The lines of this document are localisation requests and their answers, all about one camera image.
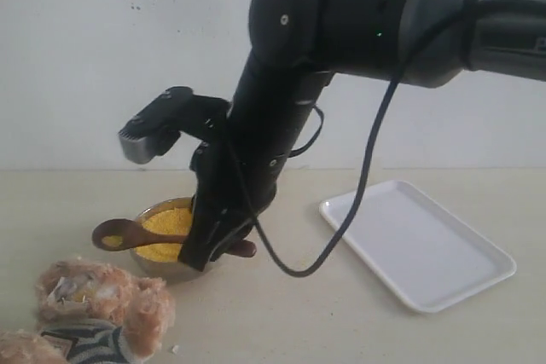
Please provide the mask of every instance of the white wall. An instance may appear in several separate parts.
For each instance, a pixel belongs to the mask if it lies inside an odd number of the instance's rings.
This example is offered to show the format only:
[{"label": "white wall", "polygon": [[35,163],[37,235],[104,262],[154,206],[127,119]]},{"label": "white wall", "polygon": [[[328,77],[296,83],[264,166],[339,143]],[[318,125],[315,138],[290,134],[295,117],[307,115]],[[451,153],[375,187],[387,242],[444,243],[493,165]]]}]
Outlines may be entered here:
[{"label": "white wall", "polygon": [[[249,1],[0,0],[0,169],[136,168],[116,133],[163,89],[230,98]],[[291,166],[359,165],[385,87],[337,77],[320,100],[322,138]],[[544,131],[546,84],[474,73],[402,87],[378,154],[384,166],[544,166]],[[147,168],[186,168],[195,144],[185,137]]]}]

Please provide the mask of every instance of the fluffy fur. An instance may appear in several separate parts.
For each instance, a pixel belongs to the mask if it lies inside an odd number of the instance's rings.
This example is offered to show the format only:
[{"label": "fluffy fur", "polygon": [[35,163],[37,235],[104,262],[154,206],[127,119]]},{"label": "fluffy fur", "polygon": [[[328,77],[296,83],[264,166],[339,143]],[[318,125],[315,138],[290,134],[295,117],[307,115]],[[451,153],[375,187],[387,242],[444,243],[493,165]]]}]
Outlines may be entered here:
[{"label": "fluffy fur", "polygon": [[[74,283],[92,281],[96,292],[76,309],[48,299],[61,278]],[[122,334],[139,360],[146,360],[161,347],[161,339],[174,324],[175,307],[161,279],[142,279],[123,269],[84,259],[61,261],[41,274],[36,285],[37,331],[80,319],[110,321]],[[66,363],[43,338],[27,332],[0,332],[0,364]]]}]

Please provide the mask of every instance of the black cable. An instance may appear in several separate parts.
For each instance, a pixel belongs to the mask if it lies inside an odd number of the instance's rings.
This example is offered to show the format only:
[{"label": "black cable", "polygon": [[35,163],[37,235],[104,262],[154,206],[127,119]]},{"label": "black cable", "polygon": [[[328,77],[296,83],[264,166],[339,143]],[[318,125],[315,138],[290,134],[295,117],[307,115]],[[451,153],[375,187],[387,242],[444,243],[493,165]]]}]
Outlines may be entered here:
[{"label": "black cable", "polygon": [[263,230],[256,211],[253,209],[252,201],[248,193],[244,176],[242,174],[241,166],[235,149],[229,138],[226,138],[229,153],[234,163],[235,172],[241,184],[241,191],[243,193],[245,202],[247,203],[248,212],[252,218],[253,224],[258,231],[258,235],[264,243],[265,249],[270,254],[275,264],[286,274],[292,277],[307,277],[315,273],[328,258],[331,251],[338,244],[343,237],[347,229],[351,226],[352,220],[357,214],[358,208],[362,202],[364,196],[364,190],[366,183],[368,182],[369,167],[371,165],[371,159],[374,152],[375,141],[379,135],[379,130],[383,118],[385,117],[387,108],[394,96],[396,88],[404,78],[404,73],[410,63],[413,61],[416,55],[421,53],[437,36],[442,34],[445,30],[449,29],[455,24],[461,23],[465,20],[476,21],[479,17],[495,13],[521,13],[521,14],[533,14],[542,17],[546,17],[546,7],[543,3],[533,0],[487,0],[482,3],[476,3],[469,8],[463,8],[461,11],[454,13],[445,19],[441,20],[436,25],[433,25],[428,29],[425,34],[415,43],[410,49],[409,53],[403,58],[395,70],[392,80],[389,83],[385,96],[380,104],[379,110],[375,116],[374,123],[372,124],[371,131],[369,132],[368,143],[366,145],[366,151],[364,154],[362,170],[360,178],[358,180],[357,191],[350,210],[347,212],[346,218],[341,224],[340,228],[335,232],[332,239],[326,244],[323,251],[318,256],[317,260],[307,269],[294,270],[289,268],[275,253],[269,239],[267,238],[265,231]]},{"label": "black cable", "polygon": [[311,139],[303,147],[294,149],[288,155],[289,158],[297,157],[301,155],[302,153],[304,153],[305,151],[307,151],[309,148],[311,148],[311,146],[315,143],[317,138],[321,135],[322,126],[324,125],[324,111],[321,110],[318,106],[313,106],[313,110],[315,110],[315,113],[317,113],[318,118],[321,120],[321,123],[318,125],[318,128],[315,131],[315,134],[313,134],[313,136],[311,137]]}]

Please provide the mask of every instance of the metal bowl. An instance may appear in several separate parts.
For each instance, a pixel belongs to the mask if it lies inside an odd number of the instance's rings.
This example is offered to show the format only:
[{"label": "metal bowl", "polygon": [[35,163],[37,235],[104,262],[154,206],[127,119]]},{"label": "metal bowl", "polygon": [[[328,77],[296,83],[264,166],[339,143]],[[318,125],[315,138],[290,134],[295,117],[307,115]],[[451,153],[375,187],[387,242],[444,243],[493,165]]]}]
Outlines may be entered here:
[{"label": "metal bowl", "polygon": [[[150,217],[163,211],[169,211],[176,208],[189,208],[190,206],[191,198],[169,199],[149,207],[138,215],[135,218],[135,221],[143,224]],[[145,274],[151,277],[161,277],[169,282],[194,280],[210,271],[213,267],[213,263],[209,263],[204,272],[199,272],[180,262],[155,262],[140,256],[134,249],[131,249],[129,252],[136,261],[136,264],[138,264]]]}]

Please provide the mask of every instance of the yellow grain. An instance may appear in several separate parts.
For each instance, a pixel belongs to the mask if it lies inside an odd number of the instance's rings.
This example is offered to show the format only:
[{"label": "yellow grain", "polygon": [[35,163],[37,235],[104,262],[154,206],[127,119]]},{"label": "yellow grain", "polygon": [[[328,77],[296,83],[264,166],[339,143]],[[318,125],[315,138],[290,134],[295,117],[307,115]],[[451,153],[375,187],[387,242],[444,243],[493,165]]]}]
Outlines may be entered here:
[{"label": "yellow grain", "polygon": [[[150,217],[142,225],[155,234],[188,234],[192,216],[188,208],[175,208]],[[176,262],[182,245],[157,244],[137,247],[135,253],[153,262]]]},{"label": "yellow grain", "polygon": [[102,243],[109,247],[120,247],[123,244],[121,236],[105,236],[102,238]]}]

